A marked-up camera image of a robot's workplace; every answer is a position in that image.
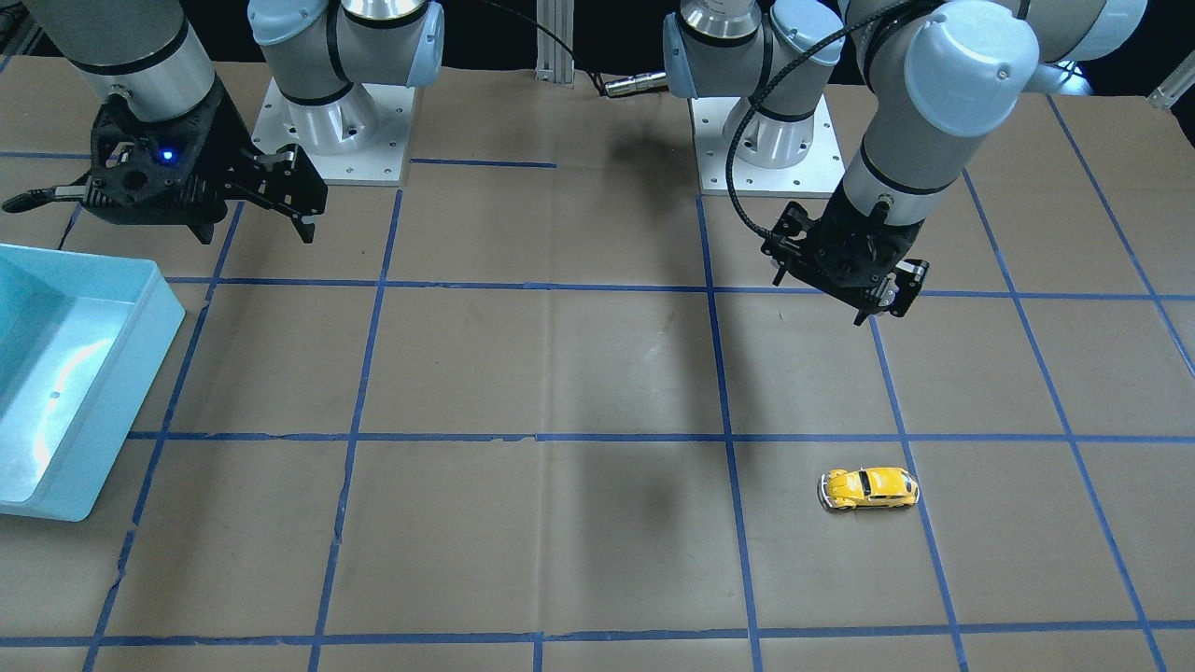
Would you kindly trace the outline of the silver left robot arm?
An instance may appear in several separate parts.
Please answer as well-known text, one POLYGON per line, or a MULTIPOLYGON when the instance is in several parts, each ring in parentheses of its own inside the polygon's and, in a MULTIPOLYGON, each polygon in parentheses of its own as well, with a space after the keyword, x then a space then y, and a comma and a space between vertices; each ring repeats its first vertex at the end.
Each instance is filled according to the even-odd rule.
POLYGON ((669 88, 733 98, 718 181, 742 224, 793 277, 854 308, 902 317, 927 262, 908 259, 923 221, 1047 65, 1115 51, 1144 1, 684 1, 663 22, 669 88), (878 110, 821 216, 788 203, 772 227, 739 200, 739 167, 789 169, 846 43, 878 110))

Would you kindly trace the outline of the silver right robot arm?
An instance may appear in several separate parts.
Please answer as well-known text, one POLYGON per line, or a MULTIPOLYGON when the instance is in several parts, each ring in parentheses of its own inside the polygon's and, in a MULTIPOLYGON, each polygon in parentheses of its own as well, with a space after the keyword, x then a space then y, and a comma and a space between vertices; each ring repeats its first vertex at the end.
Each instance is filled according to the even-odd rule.
POLYGON ((370 85, 425 88, 443 63, 436 1, 27 1, 102 105, 88 169, 4 202, 78 203, 121 226, 177 225, 209 244, 232 201, 287 218, 305 243, 326 209, 315 158, 380 133, 370 85), (215 59, 269 65, 293 127, 253 138, 215 59))

